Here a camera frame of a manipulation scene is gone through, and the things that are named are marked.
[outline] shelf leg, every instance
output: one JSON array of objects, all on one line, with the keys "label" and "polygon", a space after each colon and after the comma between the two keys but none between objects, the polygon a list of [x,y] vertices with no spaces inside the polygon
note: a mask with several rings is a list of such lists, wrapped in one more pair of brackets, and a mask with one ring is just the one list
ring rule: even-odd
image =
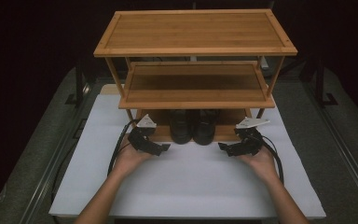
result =
[{"label": "shelf leg", "polygon": [[123,90],[123,87],[121,86],[120,78],[118,77],[118,74],[117,74],[115,65],[113,64],[112,59],[105,58],[105,60],[106,60],[107,66],[109,67],[110,73],[112,73],[112,77],[116,82],[118,92],[120,92],[121,97],[124,97],[125,96],[124,90]]},{"label": "shelf leg", "polygon": [[245,116],[248,118],[252,118],[252,112],[251,112],[251,108],[245,108]]},{"label": "shelf leg", "polygon": [[281,70],[283,61],[284,61],[284,56],[282,56],[282,57],[279,59],[278,64],[277,64],[276,67],[275,67],[274,75],[272,76],[271,81],[270,81],[269,86],[268,86],[267,97],[271,97],[272,90],[273,90],[274,87],[275,87],[275,83],[276,83],[276,81],[277,81],[277,78],[278,78],[279,72],[280,72],[280,70]]},{"label": "shelf leg", "polygon": [[257,56],[257,65],[255,66],[256,69],[259,69],[261,67],[261,60],[263,56]]},{"label": "shelf leg", "polygon": [[257,119],[261,119],[261,117],[264,114],[264,110],[265,110],[265,108],[260,108],[260,110],[257,113],[257,117],[256,117]]},{"label": "shelf leg", "polygon": [[127,67],[129,68],[129,71],[132,70],[131,59],[129,57],[126,57],[126,64],[127,64]]},{"label": "shelf leg", "polygon": [[126,109],[126,112],[127,112],[127,116],[129,117],[130,120],[133,120],[133,115],[131,113],[131,110],[130,109]]}]

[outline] wooden shelf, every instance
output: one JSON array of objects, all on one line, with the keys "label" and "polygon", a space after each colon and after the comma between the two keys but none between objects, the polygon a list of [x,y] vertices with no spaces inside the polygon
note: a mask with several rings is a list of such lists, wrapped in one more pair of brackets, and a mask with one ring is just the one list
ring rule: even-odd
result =
[{"label": "wooden shelf", "polygon": [[[158,125],[156,132],[149,136],[153,142],[171,142],[169,110],[138,110],[137,118],[148,114]],[[216,124],[214,141],[239,141],[234,133],[235,124],[240,123],[245,117],[251,117],[249,109],[222,109]]]},{"label": "wooden shelf", "polygon": [[272,108],[257,62],[131,63],[124,109]]},{"label": "wooden shelf", "polygon": [[270,9],[116,11],[94,51],[96,57],[296,53]]}]

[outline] shelf top board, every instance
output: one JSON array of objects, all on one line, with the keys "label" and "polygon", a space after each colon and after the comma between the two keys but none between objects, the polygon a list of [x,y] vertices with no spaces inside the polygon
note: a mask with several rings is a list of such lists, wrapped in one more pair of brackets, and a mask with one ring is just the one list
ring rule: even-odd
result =
[{"label": "shelf top board", "polygon": [[270,9],[117,11],[95,57],[290,56]]}]

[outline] cable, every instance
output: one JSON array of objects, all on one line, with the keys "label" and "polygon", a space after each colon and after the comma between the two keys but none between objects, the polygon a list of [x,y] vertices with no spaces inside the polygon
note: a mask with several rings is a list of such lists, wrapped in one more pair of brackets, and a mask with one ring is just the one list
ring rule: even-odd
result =
[{"label": "cable", "polygon": [[130,144],[131,144],[131,143],[126,144],[126,146],[122,147],[122,148],[118,151],[118,153],[120,153],[121,150],[123,150],[125,147],[129,146]]},{"label": "cable", "polygon": [[[78,143],[78,140],[76,140],[72,145],[71,147],[68,149],[68,151],[66,152],[65,156],[63,157],[62,161],[60,162],[60,165],[58,167],[58,170],[57,170],[57,173],[56,175],[54,176],[54,181],[53,181],[53,185],[51,187],[51,196],[50,196],[50,199],[51,199],[51,204],[53,204],[53,201],[55,199],[55,190],[56,190],[56,185],[57,185],[57,180],[58,180],[58,176],[59,176],[59,173],[60,173],[60,170],[62,169],[62,166],[63,166],[63,163],[66,161],[66,159],[68,158],[68,156],[71,154],[71,152],[73,151],[73,149],[76,147]],[[53,220],[54,220],[54,223],[56,224],[59,224],[60,222],[58,221],[57,217],[55,216],[52,216]]]},{"label": "cable", "polygon": [[263,141],[263,146],[265,146],[269,152],[272,154],[272,156],[274,157],[275,161],[277,162],[278,165],[278,173],[279,173],[279,178],[281,180],[281,182],[284,184],[284,177],[283,177],[283,168],[282,168],[282,162],[281,159],[278,156],[278,151],[276,149],[276,147],[274,146],[274,148],[272,148],[269,144],[267,144],[265,141]]},{"label": "cable", "polygon": [[115,164],[115,160],[116,160],[116,157],[117,157],[117,154],[118,152],[123,149],[123,148],[120,148],[120,145],[121,145],[121,142],[123,141],[123,138],[124,138],[124,135],[126,134],[127,130],[129,129],[130,125],[134,122],[138,122],[139,119],[133,119],[131,120],[130,122],[128,122],[128,124],[126,124],[126,126],[124,126],[123,128],[123,131],[121,131],[121,134],[120,134],[120,137],[118,138],[117,140],[117,144],[116,144],[116,147],[115,147],[115,150],[113,151],[113,155],[112,155],[112,159],[110,160],[110,163],[109,163],[109,168],[107,170],[107,173],[110,174],[110,172],[112,171],[112,168],[113,168],[113,165]]}]

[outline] white tabletop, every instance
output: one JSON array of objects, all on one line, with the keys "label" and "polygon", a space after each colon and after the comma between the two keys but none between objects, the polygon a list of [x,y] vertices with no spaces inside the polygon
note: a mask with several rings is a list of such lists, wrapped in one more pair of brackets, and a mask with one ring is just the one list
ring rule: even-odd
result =
[{"label": "white tabletop", "polygon": [[[99,95],[67,168],[50,213],[78,215],[106,178],[118,137],[127,124],[117,108],[119,95]],[[285,186],[306,217],[325,217],[278,108],[267,109],[258,128],[275,144]],[[276,217],[263,183],[246,164],[227,156],[217,143],[171,143],[129,176],[110,211],[115,217],[268,218]]]}]

